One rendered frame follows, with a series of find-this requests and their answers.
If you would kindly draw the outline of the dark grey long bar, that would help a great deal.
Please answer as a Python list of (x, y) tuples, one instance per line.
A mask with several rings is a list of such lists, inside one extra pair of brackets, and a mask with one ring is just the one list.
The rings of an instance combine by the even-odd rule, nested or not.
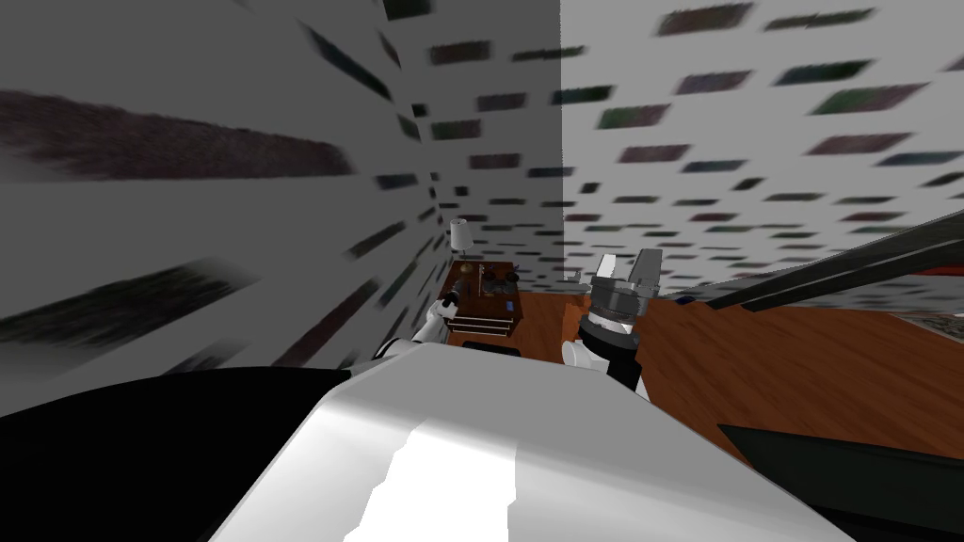
[(964, 210), (710, 300), (757, 312), (889, 279), (964, 264)]

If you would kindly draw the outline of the brown wooden dresser with lamp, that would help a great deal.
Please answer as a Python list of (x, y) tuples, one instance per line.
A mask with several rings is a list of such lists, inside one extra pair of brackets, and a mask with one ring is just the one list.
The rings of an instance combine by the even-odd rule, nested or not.
[(473, 258), (474, 246), (469, 222), (456, 218), (449, 223), (450, 248), (456, 258), (449, 265), (439, 299), (458, 290), (456, 310), (442, 309), (449, 331), (495, 337), (510, 337), (523, 319), (518, 266)]

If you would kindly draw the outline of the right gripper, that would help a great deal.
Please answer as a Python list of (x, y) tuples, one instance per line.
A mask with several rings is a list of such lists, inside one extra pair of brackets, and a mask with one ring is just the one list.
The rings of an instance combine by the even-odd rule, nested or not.
[(617, 257), (604, 254), (590, 281), (589, 312), (601, 318), (631, 324), (643, 316), (652, 299), (658, 296), (664, 252), (659, 248), (641, 249), (628, 280), (615, 279)]

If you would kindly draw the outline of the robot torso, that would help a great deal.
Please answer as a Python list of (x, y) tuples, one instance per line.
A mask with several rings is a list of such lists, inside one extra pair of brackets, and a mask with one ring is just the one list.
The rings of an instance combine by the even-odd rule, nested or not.
[(853, 542), (586, 367), (427, 343), (327, 393), (210, 542)]

